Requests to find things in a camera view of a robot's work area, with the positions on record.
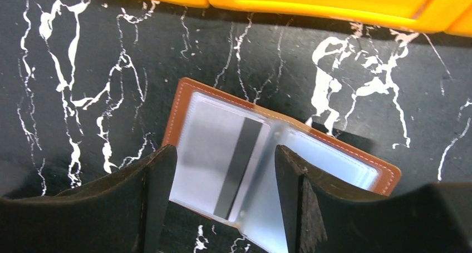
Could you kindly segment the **grey credit card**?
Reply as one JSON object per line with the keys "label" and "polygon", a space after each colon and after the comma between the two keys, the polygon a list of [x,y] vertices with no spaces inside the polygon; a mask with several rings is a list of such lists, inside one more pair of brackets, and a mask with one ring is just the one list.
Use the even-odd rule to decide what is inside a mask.
{"label": "grey credit card", "polygon": [[196,94],[178,143],[171,200],[234,222],[270,132],[266,118]]}

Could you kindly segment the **yellow three-compartment bin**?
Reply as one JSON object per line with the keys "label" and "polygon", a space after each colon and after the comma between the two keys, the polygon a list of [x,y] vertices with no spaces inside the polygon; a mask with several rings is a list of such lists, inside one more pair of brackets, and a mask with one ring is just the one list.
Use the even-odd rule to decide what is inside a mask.
{"label": "yellow three-compartment bin", "polygon": [[471,0],[159,0],[182,6],[359,21],[471,36]]}

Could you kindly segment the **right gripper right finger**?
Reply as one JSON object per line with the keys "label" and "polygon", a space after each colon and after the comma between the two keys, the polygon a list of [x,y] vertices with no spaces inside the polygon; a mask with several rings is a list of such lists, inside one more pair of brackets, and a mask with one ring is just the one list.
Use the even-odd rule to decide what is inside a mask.
{"label": "right gripper right finger", "polygon": [[286,146],[275,172],[289,252],[470,252],[471,183],[387,197],[351,185]]}

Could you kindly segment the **brown leather card holder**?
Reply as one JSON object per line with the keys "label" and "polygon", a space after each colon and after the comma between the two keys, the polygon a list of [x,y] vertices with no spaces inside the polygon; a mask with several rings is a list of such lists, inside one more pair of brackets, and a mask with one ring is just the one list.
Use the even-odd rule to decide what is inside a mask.
{"label": "brown leather card holder", "polygon": [[398,167],[291,117],[182,78],[163,139],[178,161],[170,199],[236,227],[268,252],[287,252],[274,152],[285,145],[359,188],[388,196]]}

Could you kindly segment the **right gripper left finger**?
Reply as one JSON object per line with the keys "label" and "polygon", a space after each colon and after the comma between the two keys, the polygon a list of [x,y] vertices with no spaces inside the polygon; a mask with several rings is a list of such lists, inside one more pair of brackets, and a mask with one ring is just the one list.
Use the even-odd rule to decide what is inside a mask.
{"label": "right gripper left finger", "polygon": [[1,199],[1,251],[157,252],[177,159],[166,145],[55,196]]}

